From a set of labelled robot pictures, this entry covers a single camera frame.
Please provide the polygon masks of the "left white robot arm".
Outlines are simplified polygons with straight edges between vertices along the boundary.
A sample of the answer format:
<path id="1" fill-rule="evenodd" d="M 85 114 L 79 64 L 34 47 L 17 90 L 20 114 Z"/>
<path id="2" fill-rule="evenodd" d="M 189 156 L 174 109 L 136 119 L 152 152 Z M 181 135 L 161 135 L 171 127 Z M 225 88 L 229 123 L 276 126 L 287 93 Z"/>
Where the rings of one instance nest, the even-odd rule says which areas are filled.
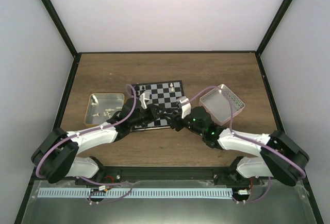
<path id="1" fill-rule="evenodd" d="M 165 109 L 130 98 L 114 115 L 98 126 L 66 132 L 53 129 L 31 156 L 38 178 L 56 183 L 65 177 L 79 177 L 95 185 L 105 180 L 105 171 L 91 157 L 80 158 L 88 149 L 117 142 L 130 134 L 135 126 L 159 119 Z"/>

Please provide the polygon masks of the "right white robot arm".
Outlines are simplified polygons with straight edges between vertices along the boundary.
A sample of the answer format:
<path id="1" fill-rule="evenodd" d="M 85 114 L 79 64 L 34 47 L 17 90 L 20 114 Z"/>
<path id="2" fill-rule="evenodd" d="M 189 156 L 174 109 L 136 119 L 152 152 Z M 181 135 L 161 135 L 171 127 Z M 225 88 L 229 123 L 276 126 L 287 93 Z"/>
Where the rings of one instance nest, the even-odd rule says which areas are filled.
<path id="1" fill-rule="evenodd" d="M 295 186 L 304 178 L 308 154 L 287 134 L 275 130 L 271 134 L 251 134 L 230 130 L 216 124 L 203 107 L 195 107 L 184 115 L 182 111 L 168 114 L 171 129 L 184 128 L 199 135 L 210 148 L 247 153 L 231 164 L 229 178 L 241 184 L 251 177 L 271 177 L 284 185 Z"/>

